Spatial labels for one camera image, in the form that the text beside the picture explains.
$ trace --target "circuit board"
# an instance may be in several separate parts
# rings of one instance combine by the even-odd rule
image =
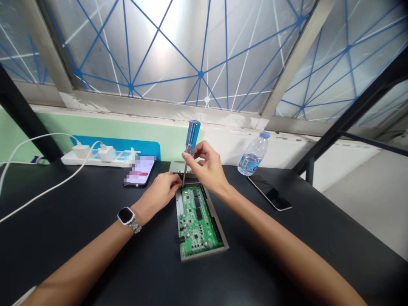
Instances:
[[[209,212],[200,186],[181,190],[184,215],[179,216],[179,239],[181,257],[223,247],[220,233],[214,218]]]

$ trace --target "green wall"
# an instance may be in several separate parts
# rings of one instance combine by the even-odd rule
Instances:
[[[50,133],[60,132],[71,135],[158,142],[162,161],[182,160],[181,153],[186,146],[187,127],[49,113],[37,113],[37,115]],[[8,160],[14,148],[26,139],[27,136],[6,111],[0,110],[0,161]],[[54,136],[54,139],[64,153],[71,150],[73,145],[68,136],[57,135]],[[198,142],[203,139],[204,132],[200,130]],[[39,156],[41,153],[33,144],[29,143],[17,153],[14,160],[28,162],[32,160],[34,155]]]
[[[4,109],[0,109],[0,162],[9,160],[16,146],[27,140],[28,137],[18,127]],[[31,162],[34,156],[42,156],[32,142],[24,144],[14,156],[14,161]]]

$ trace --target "screwdriver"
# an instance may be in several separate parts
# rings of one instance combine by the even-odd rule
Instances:
[[[196,147],[198,131],[200,130],[201,123],[197,120],[191,120],[188,124],[188,132],[187,132],[187,140],[186,140],[186,150],[185,152],[193,155],[193,150]],[[184,187],[184,180],[186,179],[186,172],[187,172],[187,163],[184,167],[184,175],[183,175],[183,185]]]

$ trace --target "bottle label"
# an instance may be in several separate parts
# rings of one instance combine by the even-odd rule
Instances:
[[[260,163],[256,161],[251,161],[245,158],[245,156],[243,156],[239,164],[241,165],[242,168],[244,168],[247,171],[255,171]]]

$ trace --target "phone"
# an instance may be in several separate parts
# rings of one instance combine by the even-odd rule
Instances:
[[[123,186],[144,186],[147,184],[150,173],[156,161],[155,156],[136,156],[135,163],[132,166],[126,178],[123,179]]]
[[[292,208],[292,205],[284,197],[282,197],[270,183],[265,181],[262,176],[252,175],[248,176],[248,179],[277,211]]]

